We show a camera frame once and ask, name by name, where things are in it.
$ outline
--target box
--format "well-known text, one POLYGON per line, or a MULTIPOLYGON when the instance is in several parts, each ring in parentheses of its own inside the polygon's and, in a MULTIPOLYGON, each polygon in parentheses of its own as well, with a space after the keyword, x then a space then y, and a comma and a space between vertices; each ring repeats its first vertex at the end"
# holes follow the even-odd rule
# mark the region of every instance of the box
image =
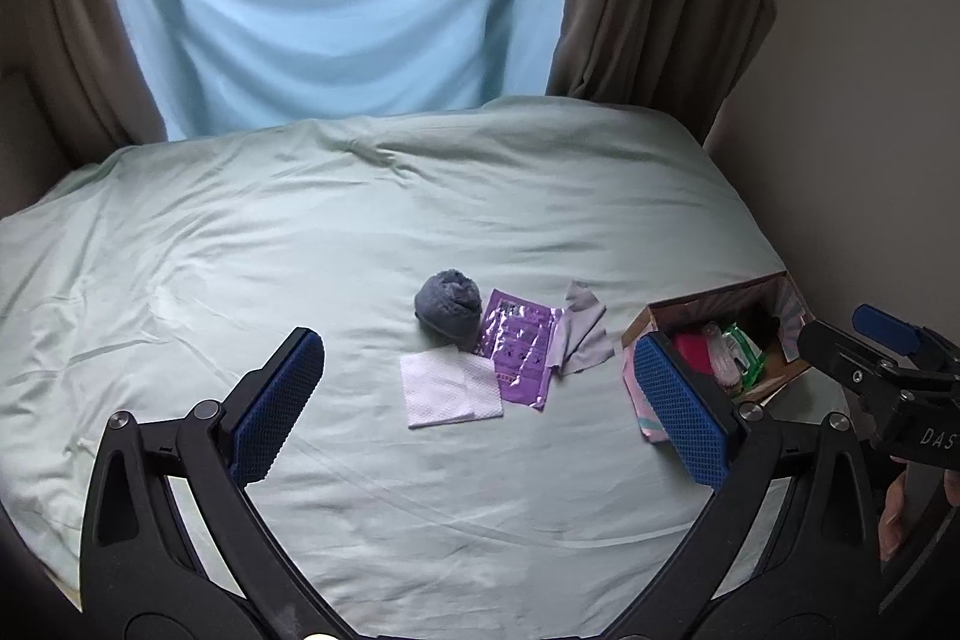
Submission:
POLYGON ((779 351, 768 353, 763 378, 752 389, 736 397, 734 402, 764 404, 809 367, 800 358, 797 338, 803 325, 813 320, 813 315, 789 273, 777 272, 744 283, 654 302, 647 305, 625 330, 621 339, 623 381, 634 403, 637 422, 648 440, 661 442, 668 437, 634 375, 637 340, 653 330, 673 333, 685 326, 728 316, 757 302, 767 313, 779 317, 779 351))

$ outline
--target screw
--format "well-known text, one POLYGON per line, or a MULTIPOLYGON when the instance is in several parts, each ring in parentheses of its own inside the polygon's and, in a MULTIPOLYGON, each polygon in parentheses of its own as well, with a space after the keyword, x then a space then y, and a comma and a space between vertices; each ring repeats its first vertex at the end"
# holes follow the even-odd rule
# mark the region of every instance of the screw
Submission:
POLYGON ((847 429, 850 429, 850 418, 847 418, 843 413, 831 413, 830 426, 837 429, 838 432, 846 432, 847 429))
POLYGON ((130 423, 130 414, 126 410, 117 410, 107 418, 107 426, 110 429, 123 429, 128 423, 130 423))
POLYGON ((745 421, 755 422, 763 417, 763 408, 761 408, 760 405, 755 405, 752 402, 744 402, 737 409, 737 412, 740 413, 740 417, 745 421))
POLYGON ((212 399, 205 399, 203 402, 198 402, 195 408, 193 408, 193 415, 195 418, 200 418, 200 420, 205 421, 208 418, 213 418, 219 411, 219 402, 214 402, 212 399))

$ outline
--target human hand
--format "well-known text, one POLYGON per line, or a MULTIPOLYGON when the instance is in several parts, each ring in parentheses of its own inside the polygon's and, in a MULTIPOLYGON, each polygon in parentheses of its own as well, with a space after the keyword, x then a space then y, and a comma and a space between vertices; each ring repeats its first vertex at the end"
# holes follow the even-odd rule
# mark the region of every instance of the human hand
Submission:
MULTIPOLYGON (((904 522, 901 520, 901 514, 904 512, 905 483, 906 470, 901 472, 887 489, 887 501, 877 529, 880 535, 880 558, 883 561, 889 561, 894 557, 899 547, 904 544, 906 537, 904 522)), ((952 506, 960 506, 960 472, 952 472, 952 470, 944 472, 944 491, 947 493, 947 501, 952 506)))

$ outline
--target rolled gray cloth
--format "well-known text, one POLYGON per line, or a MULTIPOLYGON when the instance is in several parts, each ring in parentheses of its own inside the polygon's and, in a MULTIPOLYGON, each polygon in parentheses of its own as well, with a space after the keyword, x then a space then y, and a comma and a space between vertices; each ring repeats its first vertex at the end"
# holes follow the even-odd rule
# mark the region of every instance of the rolled gray cloth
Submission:
POLYGON ((414 312, 421 323, 458 345, 476 336, 482 311, 476 283, 456 269, 438 272, 414 297, 414 312))

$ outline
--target purple plastic wrapper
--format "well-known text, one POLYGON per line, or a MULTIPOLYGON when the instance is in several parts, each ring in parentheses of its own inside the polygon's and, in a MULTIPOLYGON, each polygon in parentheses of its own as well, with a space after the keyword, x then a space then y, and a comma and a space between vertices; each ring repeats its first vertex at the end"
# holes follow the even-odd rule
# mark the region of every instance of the purple plastic wrapper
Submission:
POLYGON ((493 359, 504 402, 544 409, 550 386, 546 351, 562 312, 493 290, 473 352, 493 359))

